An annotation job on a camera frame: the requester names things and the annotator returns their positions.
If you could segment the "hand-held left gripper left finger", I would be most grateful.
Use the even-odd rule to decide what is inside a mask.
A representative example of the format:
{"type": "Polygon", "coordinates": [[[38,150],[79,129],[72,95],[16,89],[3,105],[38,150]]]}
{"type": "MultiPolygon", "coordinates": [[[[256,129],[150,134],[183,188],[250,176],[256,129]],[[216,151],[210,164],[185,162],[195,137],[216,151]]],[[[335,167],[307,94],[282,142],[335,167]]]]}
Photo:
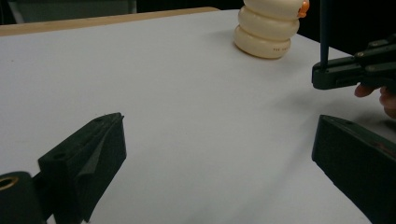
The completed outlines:
{"type": "Polygon", "coordinates": [[[126,159],[123,115],[93,119],[39,158],[37,175],[44,216],[81,224],[92,216],[126,159]]]}

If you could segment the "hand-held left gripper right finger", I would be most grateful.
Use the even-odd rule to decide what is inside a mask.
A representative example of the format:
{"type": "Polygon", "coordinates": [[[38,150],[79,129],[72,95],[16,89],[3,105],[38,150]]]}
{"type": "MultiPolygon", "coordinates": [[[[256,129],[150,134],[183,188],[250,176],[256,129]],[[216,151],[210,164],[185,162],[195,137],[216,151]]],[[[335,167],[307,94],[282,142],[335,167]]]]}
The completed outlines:
{"type": "Polygon", "coordinates": [[[312,160],[373,224],[396,224],[396,144],[322,115],[312,160]]]}

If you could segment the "cream ringed pen holder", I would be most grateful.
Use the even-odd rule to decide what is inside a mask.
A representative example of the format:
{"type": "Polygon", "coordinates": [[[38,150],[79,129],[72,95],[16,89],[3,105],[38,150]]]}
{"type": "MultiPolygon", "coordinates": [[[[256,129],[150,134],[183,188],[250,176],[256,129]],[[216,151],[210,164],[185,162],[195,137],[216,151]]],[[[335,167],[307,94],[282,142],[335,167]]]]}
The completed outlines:
{"type": "Polygon", "coordinates": [[[281,58],[309,8],[309,0],[244,0],[233,42],[252,56],[281,58]]]}

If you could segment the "white table cover sheet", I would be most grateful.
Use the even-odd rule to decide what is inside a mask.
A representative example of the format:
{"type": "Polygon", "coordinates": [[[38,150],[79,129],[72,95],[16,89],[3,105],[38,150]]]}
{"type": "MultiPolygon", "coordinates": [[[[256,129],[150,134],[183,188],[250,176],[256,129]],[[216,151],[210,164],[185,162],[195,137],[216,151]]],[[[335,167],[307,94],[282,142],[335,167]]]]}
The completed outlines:
{"type": "Polygon", "coordinates": [[[311,159],[318,117],[389,140],[376,95],[316,90],[319,45],[278,60],[233,44],[233,10],[0,37],[0,174],[123,115],[127,158],[92,224],[370,224],[311,159]]]}

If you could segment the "wooden table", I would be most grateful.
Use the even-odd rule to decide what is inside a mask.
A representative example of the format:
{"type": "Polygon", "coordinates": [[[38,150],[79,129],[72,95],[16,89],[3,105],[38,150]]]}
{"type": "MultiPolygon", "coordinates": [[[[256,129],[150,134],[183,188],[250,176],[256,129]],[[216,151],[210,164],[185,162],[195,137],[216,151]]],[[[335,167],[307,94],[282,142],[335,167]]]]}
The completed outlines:
{"type": "Polygon", "coordinates": [[[189,15],[196,13],[218,11],[215,7],[194,7],[184,9],[172,9],[164,11],[144,12],[136,14],[125,14],[116,16],[104,16],[86,19],[75,19],[65,21],[43,21],[21,24],[0,25],[0,36],[27,35],[35,33],[45,33],[61,30],[86,28],[93,26],[123,23],[128,21],[143,21],[157,18],[173,17],[179,15],[189,15]]]}

